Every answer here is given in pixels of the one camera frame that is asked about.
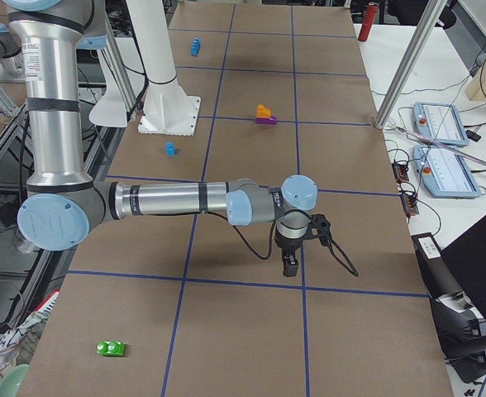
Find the metal base plate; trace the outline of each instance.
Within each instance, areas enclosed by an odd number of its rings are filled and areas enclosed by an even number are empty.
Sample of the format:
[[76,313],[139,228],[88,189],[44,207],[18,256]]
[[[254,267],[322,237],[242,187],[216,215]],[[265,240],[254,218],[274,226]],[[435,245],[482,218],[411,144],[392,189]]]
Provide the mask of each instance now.
[[138,132],[142,134],[165,134],[192,136],[197,125],[199,108],[201,107],[201,97],[188,97],[195,108],[193,113],[186,114],[177,122],[164,126],[164,120],[160,120],[160,115],[147,113],[142,116],[138,126]]

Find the label sticker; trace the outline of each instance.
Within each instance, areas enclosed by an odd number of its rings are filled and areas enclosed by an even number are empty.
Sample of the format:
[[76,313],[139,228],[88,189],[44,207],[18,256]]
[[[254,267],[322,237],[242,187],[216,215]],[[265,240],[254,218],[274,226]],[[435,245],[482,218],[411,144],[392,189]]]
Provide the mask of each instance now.
[[43,81],[43,64],[39,43],[25,43],[22,46],[22,57],[25,60],[26,81]]
[[436,244],[430,237],[422,237],[417,239],[422,245],[422,248],[428,259],[441,258],[441,254],[438,251]]

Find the chair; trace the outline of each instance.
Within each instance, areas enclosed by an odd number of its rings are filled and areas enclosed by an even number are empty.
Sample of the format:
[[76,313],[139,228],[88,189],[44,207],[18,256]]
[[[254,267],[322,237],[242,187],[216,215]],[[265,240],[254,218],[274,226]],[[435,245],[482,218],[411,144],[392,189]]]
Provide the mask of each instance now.
[[[457,2],[458,0],[451,0],[449,6],[443,8],[436,26],[449,29],[456,24],[456,15],[452,8]],[[427,3],[427,0],[388,0],[388,14],[396,17],[400,25],[417,26]]]

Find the orange toy block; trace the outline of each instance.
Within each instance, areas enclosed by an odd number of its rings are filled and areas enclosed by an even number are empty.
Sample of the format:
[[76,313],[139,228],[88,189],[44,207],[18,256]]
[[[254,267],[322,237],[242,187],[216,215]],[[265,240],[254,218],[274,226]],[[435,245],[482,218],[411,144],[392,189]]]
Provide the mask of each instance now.
[[258,108],[256,109],[256,118],[271,118],[271,117],[272,117],[272,112],[270,111],[270,109],[260,103],[258,105]]

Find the robotic arm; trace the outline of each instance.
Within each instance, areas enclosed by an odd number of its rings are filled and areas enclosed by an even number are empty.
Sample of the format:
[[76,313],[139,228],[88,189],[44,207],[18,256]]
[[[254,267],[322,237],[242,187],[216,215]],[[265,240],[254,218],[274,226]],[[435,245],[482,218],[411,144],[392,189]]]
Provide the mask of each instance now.
[[285,276],[296,275],[295,252],[304,240],[319,238],[333,254],[329,222],[323,215],[311,215],[317,186],[303,175],[287,178],[281,189],[261,188],[249,179],[95,183],[83,169],[75,51],[105,46],[104,1],[4,1],[10,27],[21,37],[35,148],[36,172],[27,180],[29,198],[18,213],[19,228],[28,240],[59,251],[79,244],[100,223],[130,215],[226,211],[231,225],[275,223]]

